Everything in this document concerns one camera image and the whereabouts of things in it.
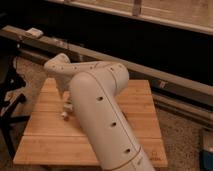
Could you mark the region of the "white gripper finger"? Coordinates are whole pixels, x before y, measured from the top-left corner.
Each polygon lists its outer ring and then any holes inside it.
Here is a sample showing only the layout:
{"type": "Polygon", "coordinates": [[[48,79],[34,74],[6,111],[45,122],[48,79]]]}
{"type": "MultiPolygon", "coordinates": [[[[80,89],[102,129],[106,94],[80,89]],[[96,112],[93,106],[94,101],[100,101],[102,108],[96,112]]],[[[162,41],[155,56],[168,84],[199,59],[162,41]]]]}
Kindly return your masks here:
{"type": "Polygon", "coordinates": [[[72,112],[73,111],[73,105],[72,105],[72,101],[70,99],[66,100],[63,104],[63,110],[65,112],[72,112]]]}

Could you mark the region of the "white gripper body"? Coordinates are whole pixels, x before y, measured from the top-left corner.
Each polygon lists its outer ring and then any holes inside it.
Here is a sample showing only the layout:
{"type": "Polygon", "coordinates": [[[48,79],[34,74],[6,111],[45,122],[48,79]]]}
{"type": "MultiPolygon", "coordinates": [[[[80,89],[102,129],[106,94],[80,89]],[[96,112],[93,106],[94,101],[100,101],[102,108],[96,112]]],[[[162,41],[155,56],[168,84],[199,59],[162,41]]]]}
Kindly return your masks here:
{"type": "Polygon", "coordinates": [[[63,94],[68,90],[68,81],[57,80],[56,81],[56,88],[58,89],[58,93],[60,98],[63,98],[63,94]]]}

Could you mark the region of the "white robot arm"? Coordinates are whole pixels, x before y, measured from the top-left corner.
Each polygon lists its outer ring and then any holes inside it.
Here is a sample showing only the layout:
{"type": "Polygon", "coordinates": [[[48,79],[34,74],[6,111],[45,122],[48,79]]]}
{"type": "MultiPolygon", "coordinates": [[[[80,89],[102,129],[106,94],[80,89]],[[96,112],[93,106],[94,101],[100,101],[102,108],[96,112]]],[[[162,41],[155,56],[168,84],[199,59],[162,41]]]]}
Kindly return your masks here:
{"type": "Polygon", "coordinates": [[[68,106],[87,135],[104,171],[155,171],[115,100],[129,81],[118,62],[72,63],[63,53],[44,64],[60,91],[71,95],[68,106]]]}

